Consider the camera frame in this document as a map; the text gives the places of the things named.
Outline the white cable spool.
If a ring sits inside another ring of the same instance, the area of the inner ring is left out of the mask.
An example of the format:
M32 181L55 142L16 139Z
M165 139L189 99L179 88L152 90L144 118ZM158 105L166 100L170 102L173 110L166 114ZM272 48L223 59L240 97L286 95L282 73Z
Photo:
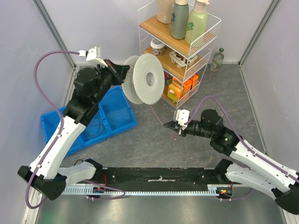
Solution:
M164 70L158 58L150 53L131 56L125 63L129 66L121 85L126 98L133 104L155 104L164 91Z

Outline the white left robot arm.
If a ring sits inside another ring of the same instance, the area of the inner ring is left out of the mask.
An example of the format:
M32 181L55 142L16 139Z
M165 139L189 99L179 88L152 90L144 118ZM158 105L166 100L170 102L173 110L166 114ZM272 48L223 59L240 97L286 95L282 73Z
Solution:
M81 69L74 80L74 92L51 139L29 165L21 166L18 175L50 200L57 199L64 189L75 183L89 180L99 183L102 165L92 159L62 168L60 166L77 137L89 126L99 111L99 103L112 86L124 83L130 69L128 65L117 65L109 59L105 65Z

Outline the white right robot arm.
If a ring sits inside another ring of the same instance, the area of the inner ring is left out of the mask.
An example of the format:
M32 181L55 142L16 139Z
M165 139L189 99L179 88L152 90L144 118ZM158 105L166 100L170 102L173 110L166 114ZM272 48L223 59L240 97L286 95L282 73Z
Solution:
M223 124L223 118L216 110L206 109L200 120L188 122L188 110L176 110L173 120L164 123L180 136L199 136L210 139L210 146L220 154L231 157L244 165L223 159L216 166L214 178L218 183L228 180L247 185L270 198L285 211L297 215L299 213L299 173L273 160L254 148L244 138L238 137L234 131Z

